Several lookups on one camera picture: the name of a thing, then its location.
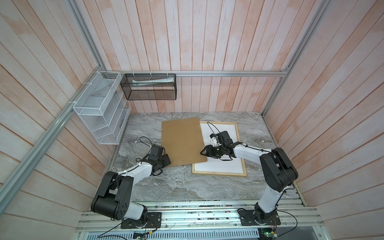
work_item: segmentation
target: gray marble surface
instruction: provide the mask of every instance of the gray marble surface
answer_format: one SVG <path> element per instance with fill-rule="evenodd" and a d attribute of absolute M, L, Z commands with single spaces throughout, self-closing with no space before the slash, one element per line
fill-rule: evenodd
<path fill-rule="evenodd" d="M 201 121 L 237 122 L 240 139 L 245 144 L 272 149 L 275 147 L 259 113 L 146 113 L 129 117 L 120 150 L 112 171 L 121 171 L 136 164 L 149 147 L 139 141 L 148 137 L 161 144 L 161 122 L 180 118 L 199 117 Z M 150 176 L 132 189 L 132 201 L 167 200 L 242 200 L 259 199 L 266 186 L 261 166 L 245 160 L 246 177 L 227 177 L 192 174 L 192 165 L 164 168 L 159 176 Z M 298 198 L 288 190 L 283 198 Z"/>

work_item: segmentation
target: wood panel wall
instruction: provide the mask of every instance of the wood panel wall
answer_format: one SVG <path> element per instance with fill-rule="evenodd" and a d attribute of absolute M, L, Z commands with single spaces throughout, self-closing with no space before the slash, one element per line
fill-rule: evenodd
<path fill-rule="evenodd" d="M 77 0 L 109 70 L 285 69 L 321 1 Z M 280 78 L 178 78 L 139 113 L 262 112 Z"/>
<path fill-rule="evenodd" d="M 97 64 L 61 0 L 0 1 L 0 185 Z M 73 116 L 0 217 L 1 239 L 71 239 L 111 150 Z"/>
<path fill-rule="evenodd" d="M 266 115 L 332 239 L 384 237 L 383 13 L 332 1 Z"/>

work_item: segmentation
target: white board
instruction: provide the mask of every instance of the white board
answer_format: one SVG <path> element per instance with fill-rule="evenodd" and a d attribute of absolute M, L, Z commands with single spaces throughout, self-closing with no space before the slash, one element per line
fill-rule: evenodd
<path fill-rule="evenodd" d="M 237 125 L 235 122 L 212 122 L 212 124 L 217 127 L 217 129 L 222 131 L 227 131 L 230 138 L 233 142 L 239 141 Z M 212 125 L 209 125 L 206 122 L 200 122 L 200 128 L 203 135 L 203 141 L 205 145 L 211 145 L 210 135 L 212 130 L 214 133 L 217 133 L 217 130 Z M 207 157 L 207 162 L 193 164 L 192 173 L 193 174 L 209 174 L 209 175 L 231 175 L 231 176 L 243 176 L 247 175 L 245 170 L 244 160 L 241 158 L 233 158 L 231 161 L 222 161 L 220 159 L 215 159 Z M 221 159 L 229 159 L 228 155 L 224 155 Z"/>

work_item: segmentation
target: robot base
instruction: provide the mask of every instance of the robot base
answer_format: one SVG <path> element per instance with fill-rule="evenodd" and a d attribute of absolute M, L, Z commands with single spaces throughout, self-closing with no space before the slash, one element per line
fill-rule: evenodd
<path fill-rule="evenodd" d="M 241 216 L 240 216 L 240 221 L 242 226 L 258 226 L 260 225 L 259 223 L 256 222 L 255 217 L 253 215 L 253 212 L 255 210 L 240 210 L 241 211 Z M 279 215 L 277 214 L 277 211 L 274 210 L 272 212 L 272 215 L 267 218 L 266 220 L 266 225 L 281 225 Z"/>
<path fill-rule="evenodd" d="M 153 228 L 152 225 L 155 228 L 161 227 L 161 212 L 149 212 L 147 215 L 147 228 Z M 122 229 L 129 229 L 129 228 L 137 228 L 137 221 L 132 219 L 126 219 L 122 224 Z"/>

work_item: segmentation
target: black wire mesh basket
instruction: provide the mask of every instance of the black wire mesh basket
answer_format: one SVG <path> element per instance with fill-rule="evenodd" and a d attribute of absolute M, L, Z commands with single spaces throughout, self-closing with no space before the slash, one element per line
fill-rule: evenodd
<path fill-rule="evenodd" d="M 176 75 L 126 73 L 121 88 L 127 100 L 176 100 Z"/>

